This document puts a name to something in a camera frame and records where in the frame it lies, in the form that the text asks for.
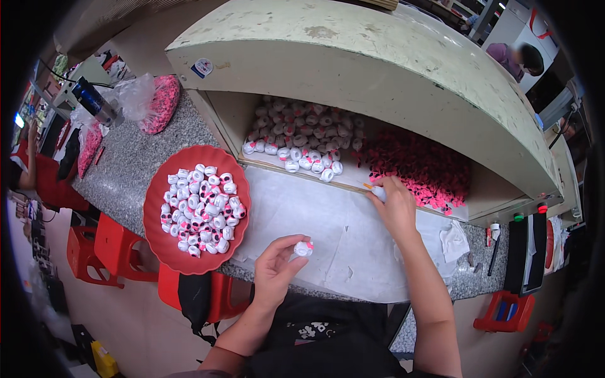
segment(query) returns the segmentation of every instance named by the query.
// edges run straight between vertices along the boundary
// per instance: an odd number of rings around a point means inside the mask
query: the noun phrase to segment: floor
[[[210,346],[191,332],[189,321],[180,311],[159,299],[156,283],[124,280],[125,288],[120,290],[73,276],[64,252],[70,220],[71,211],[62,209],[46,224],[46,234],[51,259],[65,286],[72,323],[84,324],[129,378],[162,377],[196,369],[196,359],[203,360]],[[534,295],[529,325],[522,333],[485,333],[473,328],[473,320],[483,316],[491,295],[456,301],[454,313],[463,376],[512,377],[521,345],[532,339],[540,321],[554,319],[563,284],[564,271],[545,277],[542,289]],[[221,322],[219,332],[235,320]],[[407,370],[411,365],[411,361],[402,362]]]

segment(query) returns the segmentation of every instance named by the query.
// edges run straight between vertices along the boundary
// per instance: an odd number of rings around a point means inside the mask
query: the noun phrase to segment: hand
[[[366,197],[372,200],[378,214],[380,214],[387,230],[397,241],[396,236],[412,236],[416,231],[416,200],[410,191],[396,176],[382,177],[374,182],[375,186],[382,186],[387,193],[387,202],[382,203],[372,192]]]
[[[269,244],[254,264],[254,302],[277,308],[284,301],[288,284],[309,262],[305,257],[297,257],[288,262],[294,251],[294,244],[310,240],[308,236],[290,235]]]
[[[29,147],[36,146],[36,139],[38,138],[38,128],[30,125],[30,129],[27,131],[27,145]]]

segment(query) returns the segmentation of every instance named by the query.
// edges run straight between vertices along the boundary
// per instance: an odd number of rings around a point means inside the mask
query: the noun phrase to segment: glue bottle
[[[374,193],[374,195],[377,196],[378,199],[382,201],[382,203],[387,202],[387,192],[382,186],[372,186],[366,183],[364,183],[364,186],[368,188],[372,193]]]

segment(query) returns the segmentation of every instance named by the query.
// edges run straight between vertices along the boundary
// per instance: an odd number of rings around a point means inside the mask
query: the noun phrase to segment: person
[[[36,153],[38,131],[29,125],[26,127],[27,139],[23,138],[10,155],[8,187],[13,191],[35,190],[42,202],[47,205],[88,210],[89,202],[68,182],[77,173],[77,166],[73,166],[67,179],[58,180],[59,163]]]
[[[504,67],[517,83],[521,82],[525,73],[531,76],[544,73],[542,55],[530,44],[521,44],[519,48],[507,44],[490,44],[485,52]]]
[[[384,187],[383,204],[368,192],[404,259],[416,317],[410,377],[462,377],[454,309],[443,279],[416,230],[416,200],[395,177]],[[273,241],[255,262],[253,299],[218,337],[197,371],[167,378],[202,377],[400,377],[408,374],[382,343],[385,304],[319,299],[287,293],[308,259],[289,261],[290,235]]]
[[[473,26],[475,26],[475,22],[477,22],[478,19],[479,19],[479,16],[477,16],[477,15],[472,15],[469,18],[467,18],[464,21],[464,24],[460,27],[461,30],[466,31],[466,33],[463,33],[463,34],[468,34],[470,29],[472,29]]]

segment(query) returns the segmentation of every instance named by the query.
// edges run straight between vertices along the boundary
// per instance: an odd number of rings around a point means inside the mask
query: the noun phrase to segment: worker in purple shirt
[[[544,72],[542,55],[530,44],[522,44],[518,48],[507,44],[491,44],[485,52],[504,67],[517,83],[521,82],[525,73],[540,76]]]

